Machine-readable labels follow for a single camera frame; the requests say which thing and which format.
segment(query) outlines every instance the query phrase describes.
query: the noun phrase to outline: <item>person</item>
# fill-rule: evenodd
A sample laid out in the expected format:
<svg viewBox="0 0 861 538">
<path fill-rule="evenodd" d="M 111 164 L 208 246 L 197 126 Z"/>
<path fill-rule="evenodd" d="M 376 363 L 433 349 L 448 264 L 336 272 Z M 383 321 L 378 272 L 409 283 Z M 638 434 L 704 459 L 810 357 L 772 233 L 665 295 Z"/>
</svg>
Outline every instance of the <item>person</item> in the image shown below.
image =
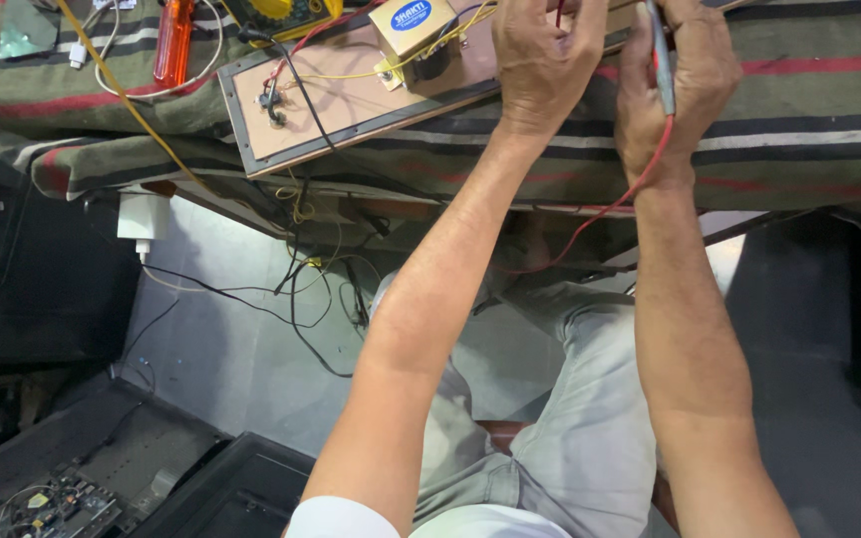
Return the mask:
<svg viewBox="0 0 861 538">
<path fill-rule="evenodd" d="M 569 3 L 570 32 L 547 22 L 557 3 L 499 3 L 502 117 L 460 192 L 382 284 L 349 397 L 287 538 L 635 538 L 647 524 L 657 446 L 683 536 L 798 536 L 759 458 L 746 361 L 694 207 L 691 156 L 741 76 L 724 18 L 699 0 L 660 2 L 676 39 L 677 113 L 635 195 L 635 305 L 569 282 L 518 280 L 501 299 L 560 339 L 567 359 L 511 455 L 471 419 L 450 349 L 521 181 L 602 56 L 606 0 Z M 615 127 L 630 184 L 666 120 L 652 40 L 639 5 L 621 57 Z"/>
</svg>

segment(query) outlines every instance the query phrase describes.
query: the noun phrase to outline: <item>workbench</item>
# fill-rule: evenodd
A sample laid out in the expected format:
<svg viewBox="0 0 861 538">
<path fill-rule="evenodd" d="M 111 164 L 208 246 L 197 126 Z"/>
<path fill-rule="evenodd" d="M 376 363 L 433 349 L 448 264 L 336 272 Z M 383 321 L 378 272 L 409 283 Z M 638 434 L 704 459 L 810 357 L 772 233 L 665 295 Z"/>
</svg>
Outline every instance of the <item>workbench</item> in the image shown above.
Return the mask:
<svg viewBox="0 0 861 538">
<path fill-rule="evenodd" d="M 91 2 L 76 0 L 72 6 L 84 18 Z M 197 12 L 199 24 L 212 33 L 192 34 L 190 73 L 207 63 L 217 39 L 213 16 L 203 6 Z M 108 63 L 126 88 L 148 87 L 152 80 L 159 14 L 153 2 L 123 11 L 121 37 Z M 831 207 L 861 225 L 861 0 L 776 0 L 737 8 L 727 18 L 745 78 L 694 157 L 698 206 L 753 212 Z M 106 15 L 90 30 L 96 43 L 107 39 L 113 20 Z M 226 38 L 219 63 L 274 56 L 238 43 L 229 16 L 221 24 Z M 293 186 L 293 179 L 283 171 L 260 181 L 245 179 L 216 77 L 180 98 L 140 104 L 139 110 L 221 197 L 185 179 L 118 98 L 101 90 L 90 61 L 81 71 L 69 67 L 67 50 L 76 37 L 66 22 L 59 30 L 60 44 L 51 55 L 0 60 L 1 159 L 30 173 L 39 189 L 69 200 L 95 189 L 173 181 L 179 195 L 286 235 L 268 222 L 275 209 L 269 193 Z M 583 100 L 527 175 L 515 209 L 592 214 L 624 192 L 612 139 L 616 60 L 607 57 L 597 69 Z M 382 176 L 447 199 L 470 173 L 499 113 L 500 97 L 493 96 L 342 152 Z M 413 202 L 388 210 L 395 217 L 422 220 L 439 213 L 415 209 L 432 202 L 392 189 L 333 155 L 293 171 L 299 178 L 310 175 L 319 197 L 334 196 L 325 203 L 329 208 L 371 199 Z M 339 222 L 354 220 L 341 215 Z M 614 215 L 631 217 L 632 209 Z M 308 224 L 309 237 L 333 235 L 332 223 Z M 348 233 L 354 237 L 353 230 Z"/>
</svg>

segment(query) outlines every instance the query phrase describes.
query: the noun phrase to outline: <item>yellow multimeter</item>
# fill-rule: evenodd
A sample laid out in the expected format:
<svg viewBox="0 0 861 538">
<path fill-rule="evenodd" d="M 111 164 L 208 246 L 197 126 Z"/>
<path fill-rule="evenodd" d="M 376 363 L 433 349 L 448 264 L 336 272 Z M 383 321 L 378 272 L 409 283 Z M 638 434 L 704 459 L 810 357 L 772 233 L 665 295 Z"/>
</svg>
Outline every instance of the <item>yellow multimeter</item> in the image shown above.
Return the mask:
<svg viewBox="0 0 861 538">
<path fill-rule="evenodd" d="M 314 27 L 341 16 L 343 0 L 222 0 L 234 22 L 241 26 L 254 22 L 258 30 L 268 31 L 278 41 L 305 35 Z M 265 47 L 265 41 L 252 41 Z"/>
</svg>

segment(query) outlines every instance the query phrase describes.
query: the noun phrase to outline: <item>circuit board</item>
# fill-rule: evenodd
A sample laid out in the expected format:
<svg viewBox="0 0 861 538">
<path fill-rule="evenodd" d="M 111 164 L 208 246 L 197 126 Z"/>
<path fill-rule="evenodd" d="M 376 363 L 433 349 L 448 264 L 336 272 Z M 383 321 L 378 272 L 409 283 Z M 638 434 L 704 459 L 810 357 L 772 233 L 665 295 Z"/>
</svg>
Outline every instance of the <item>circuit board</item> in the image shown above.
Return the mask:
<svg viewBox="0 0 861 538">
<path fill-rule="evenodd" d="M 61 465 L 0 509 L 0 538 L 105 538 L 141 521 L 115 493 Z"/>
<path fill-rule="evenodd" d="M 324 0 L 293 0 L 291 12 L 282 18 L 270 18 L 259 12 L 249 0 L 223 0 L 238 24 L 254 22 L 259 30 L 270 31 L 276 38 L 294 37 L 293 30 L 317 26 L 333 17 Z"/>
</svg>

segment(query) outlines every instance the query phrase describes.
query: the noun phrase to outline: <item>blue oval sticker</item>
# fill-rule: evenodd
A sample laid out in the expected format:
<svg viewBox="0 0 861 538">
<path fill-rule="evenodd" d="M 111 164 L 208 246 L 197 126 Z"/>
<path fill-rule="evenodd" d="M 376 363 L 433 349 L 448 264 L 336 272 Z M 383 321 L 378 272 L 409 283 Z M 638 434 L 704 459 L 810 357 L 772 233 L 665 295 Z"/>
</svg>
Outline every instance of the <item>blue oval sticker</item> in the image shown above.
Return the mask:
<svg viewBox="0 0 861 538">
<path fill-rule="evenodd" d="M 401 7 L 390 18 L 390 28 L 404 31 L 416 28 L 431 15 L 431 5 L 427 0 L 414 0 Z"/>
</svg>

